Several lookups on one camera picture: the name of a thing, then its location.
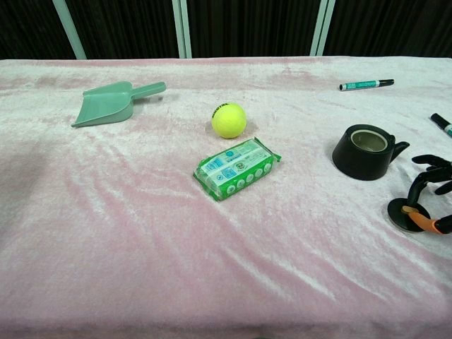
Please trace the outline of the pink velvet table cloth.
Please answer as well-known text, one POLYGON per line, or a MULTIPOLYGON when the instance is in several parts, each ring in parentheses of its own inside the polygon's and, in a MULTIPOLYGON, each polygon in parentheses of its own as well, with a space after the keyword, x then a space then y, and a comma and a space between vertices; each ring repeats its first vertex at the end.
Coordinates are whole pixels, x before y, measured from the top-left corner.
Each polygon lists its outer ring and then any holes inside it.
POLYGON ((452 236, 386 212, 414 156, 452 160, 433 113, 452 120, 452 59, 1 60, 0 339, 452 339, 452 236), (71 126, 119 81, 167 88, 71 126), (236 138, 211 125, 223 103, 236 138), (410 144, 379 179, 333 164, 356 124, 410 144), (281 161, 215 201, 194 170, 251 138, 281 161))

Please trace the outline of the black pleated curtain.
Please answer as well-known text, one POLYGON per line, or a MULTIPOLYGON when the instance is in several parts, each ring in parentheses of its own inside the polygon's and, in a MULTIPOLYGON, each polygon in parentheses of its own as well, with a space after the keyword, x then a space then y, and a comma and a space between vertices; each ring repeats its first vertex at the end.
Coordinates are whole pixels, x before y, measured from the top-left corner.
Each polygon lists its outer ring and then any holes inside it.
MULTIPOLYGON (((89 59, 177 58, 172 0, 66 0, 89 59)), ((187 0, 195 58, 310 53, 320 0, 187 0)), ((452 0, 336 0, 326 56, 452 58, 452 0)), ((74 59, 52 0, 0 0, 0 60, 74 59)))

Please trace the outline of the black teapot lid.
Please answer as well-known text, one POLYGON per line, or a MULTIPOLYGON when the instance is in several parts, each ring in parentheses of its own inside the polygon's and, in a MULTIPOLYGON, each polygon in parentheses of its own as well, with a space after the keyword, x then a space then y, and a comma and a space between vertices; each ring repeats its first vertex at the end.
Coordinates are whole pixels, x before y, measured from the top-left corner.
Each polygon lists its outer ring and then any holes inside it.
POLYGON ((387 207, 388 215, 394 225, 407 232, 423 232, 408 215, 408 212, 403 211, 403 206, 413 207, 416 212, 422 216, 430 218, 427 210, 420 205, 416 199, 413 198, 395 198, 387 207))

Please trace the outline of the yellow tennis ball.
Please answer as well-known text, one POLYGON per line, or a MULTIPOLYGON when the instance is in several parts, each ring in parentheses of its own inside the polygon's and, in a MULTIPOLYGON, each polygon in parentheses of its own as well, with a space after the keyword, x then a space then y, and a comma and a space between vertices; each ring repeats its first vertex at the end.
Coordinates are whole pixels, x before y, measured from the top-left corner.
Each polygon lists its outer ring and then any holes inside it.
POLYGON ((246 128, 246 113, 236 103, 223 103, 213 112, 211 125, 214 132, 222 138, 236 138, 246 128))

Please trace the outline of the green marker pen black cap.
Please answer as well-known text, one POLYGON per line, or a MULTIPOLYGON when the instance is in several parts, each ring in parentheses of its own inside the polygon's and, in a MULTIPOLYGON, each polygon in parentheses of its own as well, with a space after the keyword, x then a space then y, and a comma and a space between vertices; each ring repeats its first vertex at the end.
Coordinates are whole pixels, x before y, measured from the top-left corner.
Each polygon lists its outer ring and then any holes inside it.
POLYGON ((452 123, 444 119, 437 113, 430 116, 430 119, 446 134, 452 138, 452 123))
POLYGON ((338 86, 340 91, 363 90, 369 88, 380 88, 391 86, 395 83, 393 79, 381 79, 373 81, 358 81, 350 83, 342 83, 338 86))

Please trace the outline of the white aluminium frame post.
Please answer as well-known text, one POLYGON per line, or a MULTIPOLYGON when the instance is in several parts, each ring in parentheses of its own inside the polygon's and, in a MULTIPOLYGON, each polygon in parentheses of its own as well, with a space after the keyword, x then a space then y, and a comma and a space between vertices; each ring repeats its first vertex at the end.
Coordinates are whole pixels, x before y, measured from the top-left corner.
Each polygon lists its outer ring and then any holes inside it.
POLYGON ((180 59, 191 59, 191 36, 187 0, 172 0, 174 25, 180 59))
POLYGON ((77 29, 73 22, 66 0, 52 0, 64 32, 69 40, 70 46, 77 60, 86 60, 87 56, 78 36, 77 29))
POLYGON ((309 53, 311 57, 323 56, 335 3, 336 0, 320 0, 309 53))

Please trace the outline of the green plastic dustpan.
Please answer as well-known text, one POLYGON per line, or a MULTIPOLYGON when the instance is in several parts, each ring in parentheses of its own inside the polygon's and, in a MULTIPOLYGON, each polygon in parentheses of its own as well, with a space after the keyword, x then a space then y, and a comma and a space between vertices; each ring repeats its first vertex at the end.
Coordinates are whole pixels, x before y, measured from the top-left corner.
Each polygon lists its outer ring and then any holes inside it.
POLYGON ((81 110, 71 126, 80 128, 125 121, 133 115, 134 100, 162 93, 166 88, 165 82, 134 88, 128 81, 119 81, 86 90, 81 110))

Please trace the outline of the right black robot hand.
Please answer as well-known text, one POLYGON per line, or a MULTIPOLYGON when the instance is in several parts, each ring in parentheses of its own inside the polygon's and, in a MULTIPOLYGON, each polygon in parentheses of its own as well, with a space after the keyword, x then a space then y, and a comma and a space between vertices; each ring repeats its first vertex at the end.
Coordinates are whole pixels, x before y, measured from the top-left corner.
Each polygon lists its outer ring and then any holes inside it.
POLYGON ((416 207, 420 194, 428 183, 445 182, 436 189, 435 194, 438 196, 452 192, 452 162, 435 155, 419 155, 412 161, 429 166, 416 177, 410 187, 407 201, 403 204, 402 211, 408 222, 406 229, 411 232, 452 234, 452 215, 431 219, 421 213, 421 208, 416 207))

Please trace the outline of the green wet wipes pack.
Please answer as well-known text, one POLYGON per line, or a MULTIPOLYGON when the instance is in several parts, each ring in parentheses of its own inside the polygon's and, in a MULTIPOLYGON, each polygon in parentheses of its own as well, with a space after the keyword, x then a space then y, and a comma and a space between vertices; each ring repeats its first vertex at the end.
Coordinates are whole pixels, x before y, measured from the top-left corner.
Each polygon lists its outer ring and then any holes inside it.
POLYGON ((193 176, 215 201, 224 201, 269 174, 281 156, 251 138, 199 162, 193 176))

